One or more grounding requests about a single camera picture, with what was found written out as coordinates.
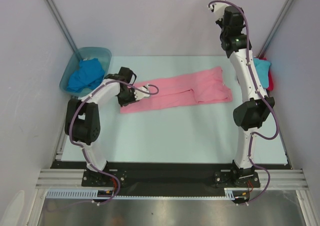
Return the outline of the pink t shirt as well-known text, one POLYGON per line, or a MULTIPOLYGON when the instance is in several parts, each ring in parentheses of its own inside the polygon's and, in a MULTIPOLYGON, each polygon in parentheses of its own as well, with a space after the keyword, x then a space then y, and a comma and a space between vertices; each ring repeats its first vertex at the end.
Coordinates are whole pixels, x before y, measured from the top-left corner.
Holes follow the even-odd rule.
POLYGON ((223 81, 221 67, 139 82, 137 87, 152 84, 159 93, 120 108, 121 114, 162 110, 179 106, 227 103, 233 100, 232 91, 223 81))

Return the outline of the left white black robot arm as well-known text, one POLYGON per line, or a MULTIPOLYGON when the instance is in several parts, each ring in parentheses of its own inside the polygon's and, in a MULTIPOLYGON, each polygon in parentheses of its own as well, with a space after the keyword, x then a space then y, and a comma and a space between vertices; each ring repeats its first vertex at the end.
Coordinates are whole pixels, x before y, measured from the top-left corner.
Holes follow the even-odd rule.
POLYGON ((111 174, 104 170, 107 159, 102 155, 95 141, 101 130, 99 109, 113 97, 121 107, 137 101, 135 89, 130 87, 136 74, 121 67, 117 74, 108 74, 102 82, 87 95, 70 99, 67 105, 64 130, 71 144, 78 146, 85 158, 87 168, 94 171, 93 180, 101 186, 109 183, 111 174))

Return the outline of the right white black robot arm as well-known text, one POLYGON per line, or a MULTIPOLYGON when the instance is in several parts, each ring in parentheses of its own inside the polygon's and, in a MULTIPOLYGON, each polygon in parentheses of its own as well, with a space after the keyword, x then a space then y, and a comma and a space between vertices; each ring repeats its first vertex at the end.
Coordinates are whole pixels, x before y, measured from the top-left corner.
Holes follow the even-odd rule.
POLYGON ((221 29, 221 47, 233 65, 242 94, 242 104, 233 111, 238 126, 238 146, 230 170, 235 186, 243 186, 255 174, 253 151, 255 137, 273 111, 275 100, 268 97, 254 65, 252 46, 243 28, 247 26, 243 10, 230 3, 218 1, 210 6, 221 29))

